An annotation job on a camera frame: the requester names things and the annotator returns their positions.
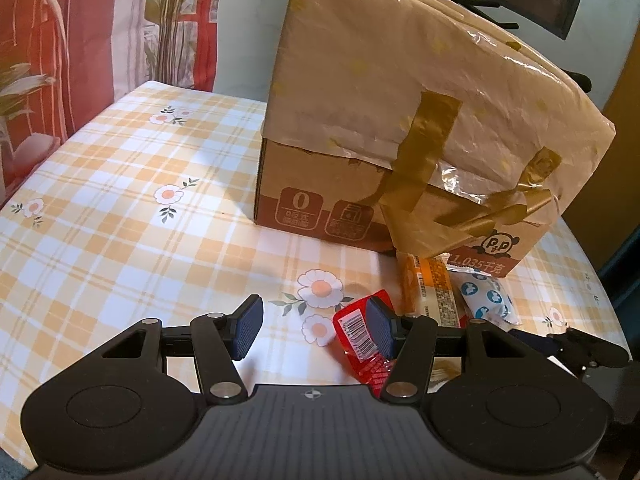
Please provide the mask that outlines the checkered floral tablecloth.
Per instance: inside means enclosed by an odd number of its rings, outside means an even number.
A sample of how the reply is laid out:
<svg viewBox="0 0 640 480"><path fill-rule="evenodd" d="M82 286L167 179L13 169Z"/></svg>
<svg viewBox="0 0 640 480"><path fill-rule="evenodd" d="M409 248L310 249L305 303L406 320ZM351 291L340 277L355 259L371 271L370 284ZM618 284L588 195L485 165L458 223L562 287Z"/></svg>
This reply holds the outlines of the checkered floral tablecloth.
<svg viewBox="0 0 640 480"><path fill-rule="evenodd" d="M1 211L1 445L35 465L20 413L32 390L142 318L186 325L247 296L264 324L247 385L349 384L334 310L378 290L377 252L253 220L265 115L257 101L142 84L90 120Z"/></svg>

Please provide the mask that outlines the white blue snack packet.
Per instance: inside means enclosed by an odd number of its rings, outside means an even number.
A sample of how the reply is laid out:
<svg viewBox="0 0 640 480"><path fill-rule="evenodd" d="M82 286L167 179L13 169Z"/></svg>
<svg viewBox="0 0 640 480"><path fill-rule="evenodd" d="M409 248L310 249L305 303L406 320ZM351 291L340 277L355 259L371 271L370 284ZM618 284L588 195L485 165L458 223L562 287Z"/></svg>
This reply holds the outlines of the white blue snack packet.
<svg viewBox="0 0 640 480"><path fill-rule="evenodd" d="M457 271L451 271L449 276L471 318L481 318L500 326L503 330L510 330L511 327L521 324L506 286L501 284L498 278Z"/></svg>

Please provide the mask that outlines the red barcode snack packet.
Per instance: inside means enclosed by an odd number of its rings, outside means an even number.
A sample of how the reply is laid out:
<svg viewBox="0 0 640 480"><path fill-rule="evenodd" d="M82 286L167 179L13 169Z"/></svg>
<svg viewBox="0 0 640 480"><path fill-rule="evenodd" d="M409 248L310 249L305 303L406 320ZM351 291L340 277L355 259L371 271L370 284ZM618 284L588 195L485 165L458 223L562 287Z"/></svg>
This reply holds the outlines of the red barcode snack packet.
<svg viewBox="0 0 640 480"><path fill-rule="evenodd" d="M386 359L375 345L367 326L367 302L378 298L386 307L393 307L388 293L381 289L373 295L355 300L336 311L332 318L337 340L345 353L355 377L378 398L390 376L394 362Z"/></svg>

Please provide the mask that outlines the red floral curtain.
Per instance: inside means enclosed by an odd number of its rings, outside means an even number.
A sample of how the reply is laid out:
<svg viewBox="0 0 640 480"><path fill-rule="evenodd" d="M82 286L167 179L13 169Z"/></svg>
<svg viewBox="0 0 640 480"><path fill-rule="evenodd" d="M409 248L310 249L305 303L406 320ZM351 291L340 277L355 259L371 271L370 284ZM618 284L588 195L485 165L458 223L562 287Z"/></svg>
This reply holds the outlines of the red floral curtain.
<svg viewBox="0 0 640 480"><path fill-rule="evenodd" d="M219 0L1 0L1 198L145 81L209 91Z"/></svg>

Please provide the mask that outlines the orange beige snack packet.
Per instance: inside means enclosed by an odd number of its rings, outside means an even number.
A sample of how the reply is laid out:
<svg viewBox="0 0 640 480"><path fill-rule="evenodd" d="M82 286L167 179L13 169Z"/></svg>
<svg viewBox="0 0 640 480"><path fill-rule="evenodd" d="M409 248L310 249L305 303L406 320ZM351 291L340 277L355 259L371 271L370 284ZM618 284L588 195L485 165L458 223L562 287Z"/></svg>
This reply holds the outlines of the orange beige snack packet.
<svg viewBox="0 0 640 480"><path fill-rule="evenodd" d="M426 315L439 326L460 326L460 315L444 258L398 252L402 315Z"/></svg>

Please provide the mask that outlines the brown wooden door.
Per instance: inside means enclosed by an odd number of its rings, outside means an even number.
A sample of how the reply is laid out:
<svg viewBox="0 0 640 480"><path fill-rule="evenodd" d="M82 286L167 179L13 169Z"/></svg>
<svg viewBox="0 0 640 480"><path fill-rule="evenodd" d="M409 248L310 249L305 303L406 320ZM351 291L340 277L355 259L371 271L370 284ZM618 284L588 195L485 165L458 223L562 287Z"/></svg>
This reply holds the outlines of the brown wooden door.
<svg viewBox="0 0 640 480"><path fill-rule="evenodd" d="M639 225L639 39L603 113L616 137L563 218L595 269L600 269Z"/></svg>

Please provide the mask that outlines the cardboard box with paper cover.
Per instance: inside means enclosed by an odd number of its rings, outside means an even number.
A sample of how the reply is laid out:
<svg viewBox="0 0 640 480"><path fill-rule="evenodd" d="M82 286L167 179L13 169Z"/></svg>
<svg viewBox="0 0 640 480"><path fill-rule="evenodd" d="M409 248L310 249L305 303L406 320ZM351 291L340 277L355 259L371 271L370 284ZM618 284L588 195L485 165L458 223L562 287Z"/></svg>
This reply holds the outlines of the cardboard box with paper cover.
<svg viewBox="0 0 640 480"><path fill-rule="evenodd" d="M502 278L615 128L566 73L449 0L288 0L255 221Z"/></svg>

